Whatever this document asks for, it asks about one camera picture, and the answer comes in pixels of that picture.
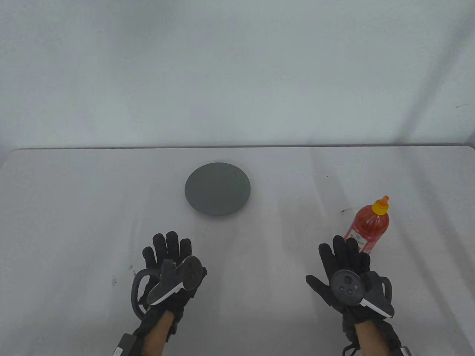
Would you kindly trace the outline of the person's right hand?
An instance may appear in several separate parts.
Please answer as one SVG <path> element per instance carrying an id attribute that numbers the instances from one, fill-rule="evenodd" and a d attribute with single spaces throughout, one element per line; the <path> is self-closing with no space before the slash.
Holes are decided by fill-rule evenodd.
<path id="1" fill-rule="evenodd" d="M 328 280 L 340 270 L 352 271 L 359 277 L 370 273 L 370 256 L 367 253 L 358 251 L 358 244 L 354 238 L 344 240 L 336 235 L 333 240 L 333 247 L 329 244 L 319 244 L 319 254 Z M 367 321 L 384 320 L 385 316 L 380 315 L 369 307 L 346 306 L 341 303 L 331 291 L 330 285 L 323 283 L 314 275 L 305 277 L 307 284 L 334 310 L 343 315 L 350 325 L 355 325 Z"/>

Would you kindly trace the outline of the person's left hand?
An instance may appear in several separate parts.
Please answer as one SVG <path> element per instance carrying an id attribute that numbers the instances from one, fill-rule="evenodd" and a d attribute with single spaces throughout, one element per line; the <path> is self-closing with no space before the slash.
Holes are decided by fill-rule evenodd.
<path id="1" fill-rule="evenodd" d="M 153 237 L 153 245 L 144 248 L 142 255 L 146 268 L 155 271 L 145 285 L 138 304 L 145 314 L 141 325 L 156 325 L 165 312 L 172 314 L 175 325 L 183 317 L 184 308 L 195 297 L 207 274 L 201 261 L 192 255 L 190 239 L 179 239 L 175 231 Z"/>

